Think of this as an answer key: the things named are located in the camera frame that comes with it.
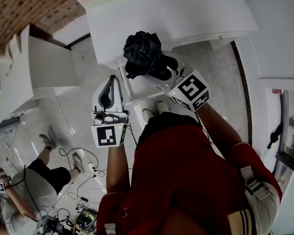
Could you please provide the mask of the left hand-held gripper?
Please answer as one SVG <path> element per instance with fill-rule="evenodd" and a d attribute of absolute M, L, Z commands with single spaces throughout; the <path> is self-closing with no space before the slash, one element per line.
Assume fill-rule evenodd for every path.
<path fill-rule="evenodd" d="M 115 75 L 109 76 L 92 96 L 92 135 L 96 147 L 118 147 L 123 144 L 129 111 L 123 110 L 123 95 Z"/>

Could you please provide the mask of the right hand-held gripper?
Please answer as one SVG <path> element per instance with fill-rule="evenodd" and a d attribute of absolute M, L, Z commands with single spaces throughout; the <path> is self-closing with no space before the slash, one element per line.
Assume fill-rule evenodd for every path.
<path fill-rule="evenodd" d="M 162 54 L 156 68 L 156 77 L 144 75 L 147 81 L 165 91 L 174 103 L 196 112 L 210 98 L 210 87 L 199 71 L 185 63 Z"/>

